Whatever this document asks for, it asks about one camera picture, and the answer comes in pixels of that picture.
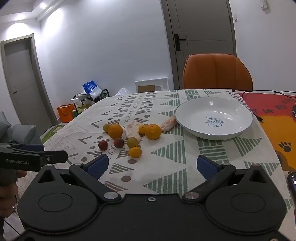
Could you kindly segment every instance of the yellow fruit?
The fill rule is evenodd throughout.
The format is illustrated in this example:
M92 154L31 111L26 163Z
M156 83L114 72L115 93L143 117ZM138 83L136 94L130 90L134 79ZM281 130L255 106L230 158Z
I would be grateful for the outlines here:
M160 138L161 128L156 124L150 124L146 128L146 137L149 140L156 140Z
M122 133L123 133L123 129L122 129L122 127L120 125L112 124L112 125L109 126L108 135L113 140L115 140L116 138L121 138Z
M139 141L135 137L130 137L130 138L128 138L127 145L129 148L133 148L133 147L139 145Z
M104 124L104 126L103 126L104 132L107 132L108 133L109 127L110 127L109 124Z
M145 135L146 134L146 128L147 128L147 126L140 125L140 127L139 127L139 134Z
M132 158L139 158L142 155L142 150L138 146L133 147L129 150L128 155Z

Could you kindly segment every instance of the orange box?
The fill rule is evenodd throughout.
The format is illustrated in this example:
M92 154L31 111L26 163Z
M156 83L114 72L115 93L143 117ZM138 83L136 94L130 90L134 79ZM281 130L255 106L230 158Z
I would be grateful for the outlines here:
M58 107L57 111L61 118L61 122L69 123L71 120L73 120L72 110L74 109L74 104L61 105L60 107Z

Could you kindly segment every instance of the white plate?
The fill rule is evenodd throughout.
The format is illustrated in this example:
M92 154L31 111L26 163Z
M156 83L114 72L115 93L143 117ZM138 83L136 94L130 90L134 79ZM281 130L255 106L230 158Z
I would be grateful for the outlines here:
M193 135L209 140L236 137L253 121L252 113L245 106L218 97L186 101L177 108L175 118Z

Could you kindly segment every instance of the chair backrest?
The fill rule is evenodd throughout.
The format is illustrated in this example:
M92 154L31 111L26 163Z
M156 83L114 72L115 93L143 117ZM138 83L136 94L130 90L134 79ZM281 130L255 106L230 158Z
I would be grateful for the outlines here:
M253 81L247 68L234 55L194 54L186 60L183 88L251 91Z

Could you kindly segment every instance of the ceiling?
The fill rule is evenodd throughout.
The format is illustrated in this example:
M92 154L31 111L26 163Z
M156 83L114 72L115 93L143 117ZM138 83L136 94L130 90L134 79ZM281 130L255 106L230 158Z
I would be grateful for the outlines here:
M0 10L0 24L37 18L56 2L58 0L9 0Z

